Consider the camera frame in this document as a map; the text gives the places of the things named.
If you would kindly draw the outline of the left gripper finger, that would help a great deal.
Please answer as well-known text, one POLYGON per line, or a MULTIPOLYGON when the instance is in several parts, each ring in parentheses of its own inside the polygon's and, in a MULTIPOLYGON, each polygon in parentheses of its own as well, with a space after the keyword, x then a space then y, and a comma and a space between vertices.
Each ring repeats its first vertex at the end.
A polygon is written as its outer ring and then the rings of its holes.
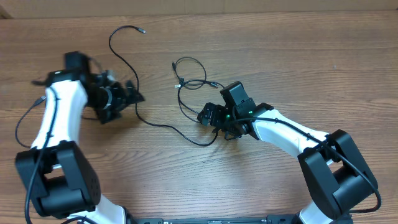
POLYGON ((145 101, 144 97, 134 87, 131 80, 126 82, 127 101, 129 104, 136 104, 145 101))
POLYGON ((106 108, 98 110, 98 119, 101 124, 106 124, 121 117, 121 110, 115 108, 106 108))

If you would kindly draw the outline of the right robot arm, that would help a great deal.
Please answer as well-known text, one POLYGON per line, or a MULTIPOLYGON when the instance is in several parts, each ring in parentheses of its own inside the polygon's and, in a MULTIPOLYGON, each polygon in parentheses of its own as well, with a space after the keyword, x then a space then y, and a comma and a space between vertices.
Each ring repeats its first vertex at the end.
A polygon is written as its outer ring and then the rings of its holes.
POLYGON ((352 223, 354 213, 380 209, 377 180, 347 132, 316 131, 267 103, 257 105, 241 82, 220 94, 225 104, 207 103, 197 115, 200 124, 224 132, 227 141, 248 134, 268 142, 300 164, 312 201, 295 214, 268 215, 266 223, 352 223))

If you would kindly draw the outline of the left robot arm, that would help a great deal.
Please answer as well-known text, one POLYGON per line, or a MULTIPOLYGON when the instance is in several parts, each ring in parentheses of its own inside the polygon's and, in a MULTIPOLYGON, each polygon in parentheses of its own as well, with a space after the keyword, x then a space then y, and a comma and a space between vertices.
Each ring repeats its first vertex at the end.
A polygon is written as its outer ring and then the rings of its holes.
POLYGON ((101 193, 99 178, 79 147, 79 130, 86 107, 105 124, 144 97, 130 80, 122 86, 109 72, 92 73, 89 56, 79 51, 65 53, 64 59, 65 69, 50 72, 41 83, 46 104, 39 133, 15 159, 27 191, 25 207, 66 222, 135 223, 125 207, 101 193))

